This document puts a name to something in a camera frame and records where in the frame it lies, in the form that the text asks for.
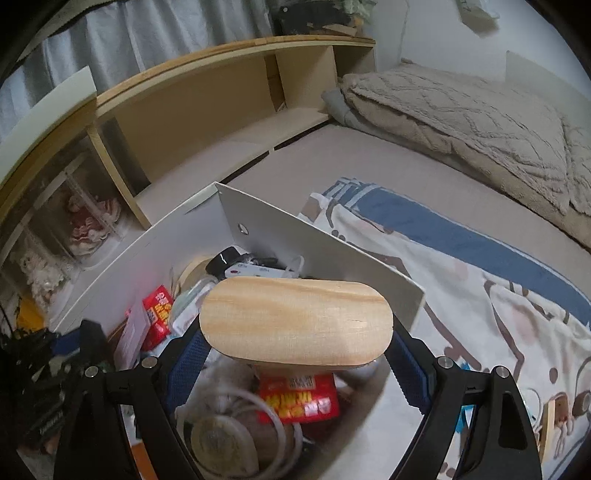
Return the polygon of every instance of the wooden shelf board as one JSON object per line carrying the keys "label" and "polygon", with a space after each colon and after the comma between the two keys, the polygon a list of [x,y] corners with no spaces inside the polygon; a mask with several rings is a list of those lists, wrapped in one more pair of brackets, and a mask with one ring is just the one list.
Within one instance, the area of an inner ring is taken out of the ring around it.
{"label": "wooden shelf board", "polygon": [[254,38],[226,43],[216,47],[204,48],[165,61],[145,72],[138,73],[124,80],[113,88],[98,96],[97,117],[113,115],[113,111],[137,98],[139,94],[146,94],[148,90],[161,86],[164,82],[178,79],[182,74],[190,73],[201,68],[208,68],[213,64],[223,64],[239,57],[273,53],[284,48],[339,45],[372,48],[375,41],[371,38],[343,37],[340,35],[286,35],[283,37]]}
{"label": "wooden shelf board", "polygon": [[135,198],[139,208],[153,225],[210,183],[223,180],[285,140],[328,118],[326,113],[313,108],[294,108],[242,128],[153,182]]}

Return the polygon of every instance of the wall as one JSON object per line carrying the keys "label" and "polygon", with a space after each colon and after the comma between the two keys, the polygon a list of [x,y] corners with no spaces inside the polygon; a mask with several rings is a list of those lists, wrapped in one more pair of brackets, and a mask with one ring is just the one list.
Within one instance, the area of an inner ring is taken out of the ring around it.
{"label": "wall", "polygon": [[400,51],[402,57],[428,67],[504,80],[505,56],[511,50],[591,99],[591,80],[570,47],[525,0],[489,0],[501,17],[496,25],[476,25],[478,33],[462,23],[456,2],[380,0],[367,30],[379,45],[378,68],[395,65]]}

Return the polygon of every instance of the curtain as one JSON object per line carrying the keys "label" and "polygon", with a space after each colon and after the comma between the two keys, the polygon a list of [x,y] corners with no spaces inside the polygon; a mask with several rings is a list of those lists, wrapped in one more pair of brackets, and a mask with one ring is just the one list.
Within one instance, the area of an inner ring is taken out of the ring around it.
{"label": "curtain", "polygon": [[99,93],[202,48],[272,35],[265,0],[127,0],[46,38],[0,88],[0,142],[44,95],[88,65]]}

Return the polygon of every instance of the plastic bag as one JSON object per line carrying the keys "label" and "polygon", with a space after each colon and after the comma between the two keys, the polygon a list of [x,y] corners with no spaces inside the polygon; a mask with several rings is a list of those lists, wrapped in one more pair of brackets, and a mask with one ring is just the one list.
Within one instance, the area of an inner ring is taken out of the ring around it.
{"label": "plastic bag", "polygon": [[460,5],[470,15],[484,20],[497,20],[500,17],[488,4],[488,0],[460,0]]}

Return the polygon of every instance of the red package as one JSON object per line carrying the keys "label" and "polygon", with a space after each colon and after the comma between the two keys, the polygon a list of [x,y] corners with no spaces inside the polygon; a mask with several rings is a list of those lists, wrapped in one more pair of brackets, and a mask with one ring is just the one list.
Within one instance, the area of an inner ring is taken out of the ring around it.
{"label": "red package", "polygon": [[142,303],[151,323],[141,348],[143,352],[147,352],[155,348],[170,333],[168,317],[173,307],[173,299],[164,285],[160,285],[143,299]]}
{"label": "red package", "polygon": [[[289,378],[262,375],[259,396],[283,423],[328,420],[340,412],[333,374]],[[269,421],[269,417],[261,412],[260,420]]]}

